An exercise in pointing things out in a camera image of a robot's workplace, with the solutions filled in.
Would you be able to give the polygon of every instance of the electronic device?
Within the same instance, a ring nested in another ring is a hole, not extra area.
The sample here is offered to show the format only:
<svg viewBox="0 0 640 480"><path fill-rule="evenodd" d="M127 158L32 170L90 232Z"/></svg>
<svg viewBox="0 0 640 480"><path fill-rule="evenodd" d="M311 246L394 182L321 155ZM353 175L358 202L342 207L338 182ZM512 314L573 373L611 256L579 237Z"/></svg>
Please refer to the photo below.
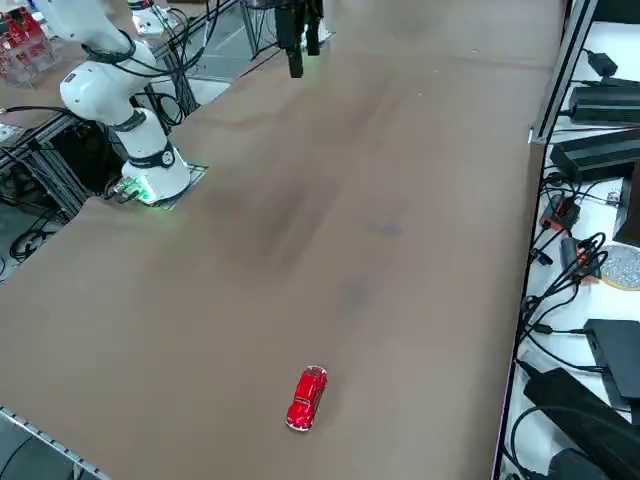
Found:
<svg viewBox="0 0 640 480"><path fill-rule="evenodd" d="M540 225L543 227L551 224L551 229L557 232L571 230L580 217L580 207L575 200L566 198L563 193L557 193L551 197L540 217Z"/></svg>
<svg viewBox="0 0 640 480"><path fill-rule="evenodd" d="M584 453L567 448L553 456L548 480L609 480L600 467Z"/></svg>
<svg viewBox="0 0 640 480"><path fill-rule="evenodd" d="M601 87L630 87L630 88L638 88L640 87L640 82L636 82L635 80L625 80L624 78L615 78L615 77L603 77L600 80Z"/></svg>
<svg viewBox="0 0 640 480"><path fill-rule="evenodd" d="M566 237L560 241L560 261L562 268L566 271L570 265L578 265L575 275L581 278L585 283L594 283L602 278L600 265L594 259L589 262L582 252L584 248L580 244L580 240L574 237Z"/></svg>
<svg viewBox="0 0 640 480"><path fill-rule="evenodd" d="M527 398L538 407L556 407L542 411L611 480L640 480L639 429L566 370L542 373L526 362L518 364L530 377L524 388Z"/></svg>
<svg viewBox="0 0 640 480"><path fill-rule="evenodd" d="M550 158L573 181L627 177L640 159L640 129L558 142Z"/></svg>
<svg viewBox="0 0 640 480"><path fill-rule="evenodd" d="M609 401L636 410L640 406L640 322L591 318L584 328L590 331L587 339L596 365L606 368L602 380Z"/></svg>
<svg viewBox="0 0 640 480"><path fill-rule="evenodd" d="M568 112L574 123L638 125L640 124L640 90L624 87L575 87L569 97Z"/></svg>
<svg viewBox="0 0 640 480"><path fill-rule="evenodd" d="M587 53L589 65L601 77L613 77L618 71L618 65L606 53L595 53L583 48Z"/></svg>
<svg viewBox="0 0 640 480"><path fill-rule="evenodd" d="M622 181L613 231L616 242L640 247L640 163L635 164L631 177Z"/></svg>

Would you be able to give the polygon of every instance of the plug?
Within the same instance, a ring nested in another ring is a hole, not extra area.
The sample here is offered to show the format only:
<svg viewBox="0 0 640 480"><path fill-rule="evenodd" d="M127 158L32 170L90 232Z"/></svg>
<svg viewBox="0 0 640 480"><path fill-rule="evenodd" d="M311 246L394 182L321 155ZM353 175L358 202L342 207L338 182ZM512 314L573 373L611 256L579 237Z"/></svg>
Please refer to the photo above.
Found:
<svg viewBox="0 0 640 480"><path fill-rule="evenodd" d="M539 370L537 370L535 367L525 362L524 360L520 360L519 358L516 358L516 363L520 366L520 368L522 368L527 373L527 375L529 375L530 379L534 380L542 376L542 372L540 372Z"/></svg>
<svg viewBox="0 0 640 480"><path fill-rule="evenodd" d="M553 265L553 259L542 250L539 250L537 248L531 249L531 258L537 260L538 263L544 267Z"/></svg>
<svg viewBox="0 0 640 480"><path fill-rule="evenodd" d="M584 49L587 52L589 65L601 77L613 77L618 71L618 65L611 60L606 53L594 53L591 50Z"/></svg>

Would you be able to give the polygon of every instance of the red object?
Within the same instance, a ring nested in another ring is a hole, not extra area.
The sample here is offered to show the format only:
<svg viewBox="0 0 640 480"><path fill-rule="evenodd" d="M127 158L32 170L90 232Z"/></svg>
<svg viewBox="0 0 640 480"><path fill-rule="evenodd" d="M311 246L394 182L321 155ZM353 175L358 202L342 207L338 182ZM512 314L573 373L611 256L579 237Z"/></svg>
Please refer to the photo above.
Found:
<svg viewBox="0 0 640 480"><path fill-rule="evenodd" d="M25 32L20 25L16 23L16 21L11 18L9 15L7 18L7 26L9 27L9 36L15 42L16 46L20 46L24 42L29 41L29 36L27 32Z"/></svg>
<svg viewBox="0 0 640 480"><path fill-rule="evenodd" d="M308 366L293 395L293 403L287 411L287 426L296 432L308 432L318 410L320 397L327 386L327 371L316 365Z"/></svg>
<svg viewBox="0 0 640 480"><path fill-rule="evenodd" d="M20 8L20 13L22 13L22 27L25 33L29 36L29 38L40 38L44 36L44 32L42 31L42 27L33 18L31 12L27 10L25 7Z"/></svg>

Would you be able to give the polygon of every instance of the charger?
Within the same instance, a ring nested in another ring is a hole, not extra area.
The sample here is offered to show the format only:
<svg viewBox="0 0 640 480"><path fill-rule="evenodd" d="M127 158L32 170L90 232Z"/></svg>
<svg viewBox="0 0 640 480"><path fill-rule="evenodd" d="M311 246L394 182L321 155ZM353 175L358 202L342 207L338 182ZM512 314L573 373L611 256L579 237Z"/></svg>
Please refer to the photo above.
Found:
<svg viewBox="0 0 640 480"><path fill-rule="evenodd" d="M583 48L583 50L587 53L589 65L601 77L613 77L618 71L616 62L611 60L606 53L595 53L586 48Z"/></svg>

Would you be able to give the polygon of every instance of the wooden table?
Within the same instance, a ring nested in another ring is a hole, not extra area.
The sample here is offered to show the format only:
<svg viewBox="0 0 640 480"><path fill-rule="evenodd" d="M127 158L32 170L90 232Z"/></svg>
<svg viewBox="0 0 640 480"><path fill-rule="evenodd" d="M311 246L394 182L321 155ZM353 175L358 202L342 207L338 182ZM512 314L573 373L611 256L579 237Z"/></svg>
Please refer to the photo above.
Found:
<svg viewBox="0 0 640 480"><path fill-rule="evenodd" d="M176 210L90 201L0 290L0 401L113 479L490 475L561 1L331 7L175 131Z"/></svg>

